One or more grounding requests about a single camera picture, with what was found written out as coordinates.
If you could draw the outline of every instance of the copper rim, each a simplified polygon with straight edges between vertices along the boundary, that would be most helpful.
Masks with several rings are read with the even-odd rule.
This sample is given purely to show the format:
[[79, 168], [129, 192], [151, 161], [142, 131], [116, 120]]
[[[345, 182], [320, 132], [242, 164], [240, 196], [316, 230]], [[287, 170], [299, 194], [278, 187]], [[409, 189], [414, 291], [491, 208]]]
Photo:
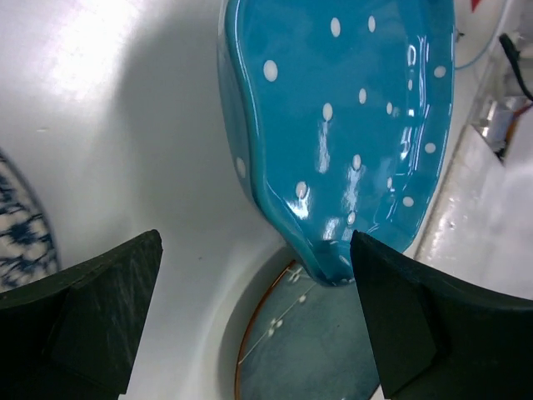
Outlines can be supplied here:
[[261, 311], [263, 305], [265, 304], [265, 301], [268, 299], [268, 297], [271, 295], [272, 290], [276, 287], [276, 285], [281, 281], [283, 276], [286, 274], [287, 270], [296, 264], [296, 261], [291, 261], [289, 265], [286, 266], [286, 268], [283, 270], [283, 272], [280, 273], [280, 275], [276, 278], [274, 283], [266, 290], [265, 294], [263, 294], [263, 297], [261, 297], [261, 300], [257, 304], [256, 310], [253, 312], [252, 317], [250, 318], [250, 322], [248, 323], [247, 330], [244, 332], [244, 336], [242, 337], [241, 342], [241, 348], [239, 349], [239, 354], [237, 356], [237, 368], [235, 371], [235, 399], [241, 400], [241, 387], [239, 386], [240, 377], [241, 377], [241, 365], [239, 364], [239, 361], [244, 357], [244, 348], [247, 345], [248, 338], [250, 337], [250, 332], [252, 331], [252, 327], [254, 322], [257, 319], [257, 315], [259, 315], [259, 312]]

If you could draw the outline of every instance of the cable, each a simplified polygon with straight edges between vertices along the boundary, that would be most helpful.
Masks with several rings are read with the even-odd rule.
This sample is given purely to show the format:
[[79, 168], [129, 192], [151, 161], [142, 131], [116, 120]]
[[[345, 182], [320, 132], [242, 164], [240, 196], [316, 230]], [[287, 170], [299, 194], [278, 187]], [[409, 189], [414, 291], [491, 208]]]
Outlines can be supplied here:
[[531, 92], [526, 87], [524, 79], [522, 78], [520, 65], [518, 65], [518, 61], [520, 60], [520, 52], [516, 50], [515, 44], [512, 42], [509, 36], [507, 36], [506, 33], [500, 36], [500, 44], [503, 47], [503, 51], [506, 52], [507, 59], [511, 64], [511, 68], [513, 70], [513, 73], [515, 74], [516, 81], [518, 82], [520, 89], [522, 90], [524, 95], [526, 95], [526, 97], [533, 102], [533, 94], [531, 94]]

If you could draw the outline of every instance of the blue polka dot plate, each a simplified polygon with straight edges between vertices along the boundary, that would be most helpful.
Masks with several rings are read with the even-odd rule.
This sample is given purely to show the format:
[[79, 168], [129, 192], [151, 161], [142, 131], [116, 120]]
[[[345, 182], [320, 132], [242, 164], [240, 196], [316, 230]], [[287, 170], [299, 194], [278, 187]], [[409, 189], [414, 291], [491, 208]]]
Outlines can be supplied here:
[[218, 71], [248, 198], [326, 285], [354, 229], [398, 251], [438, 182], [451, 120], [451, 0], [228, 0]]
[[0, 293], [60, 269], [42, 207], [0, 152]]

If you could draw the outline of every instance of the ceramic plate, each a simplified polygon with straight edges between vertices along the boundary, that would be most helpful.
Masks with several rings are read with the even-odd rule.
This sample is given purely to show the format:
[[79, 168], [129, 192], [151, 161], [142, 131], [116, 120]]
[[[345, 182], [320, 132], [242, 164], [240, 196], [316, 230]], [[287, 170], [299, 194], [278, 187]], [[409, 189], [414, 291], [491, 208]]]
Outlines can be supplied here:
[[378, 384], [356, 287], [322, 287], [289, 267], [247, 329], [237, 400], [368, 400]]
[[22, 175], [0, 153], [0, 293], [59, 269], [41, 205]]
[[398, 251], [438, 181], [453, 94], [450, 0], [230, 0], [218, 66], [247, 196], [318, 282], [353, 278], [354, 229]]

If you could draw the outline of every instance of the teal ceramic dish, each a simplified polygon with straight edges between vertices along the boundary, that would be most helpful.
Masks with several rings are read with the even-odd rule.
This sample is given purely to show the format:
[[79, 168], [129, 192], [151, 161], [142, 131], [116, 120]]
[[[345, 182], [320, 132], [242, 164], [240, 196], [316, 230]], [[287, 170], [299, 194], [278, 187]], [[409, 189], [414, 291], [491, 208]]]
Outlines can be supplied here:
[[379, 377], [356, 288], [322, 287], [291, 265], [248, 325], [236, 385], [238, 400], [371, 398]]
[[354, 229], [405, 251], [451, 120], [452, 0], [229, 0], [218, 71], [244, 192], [313, 279], [353, 279]]

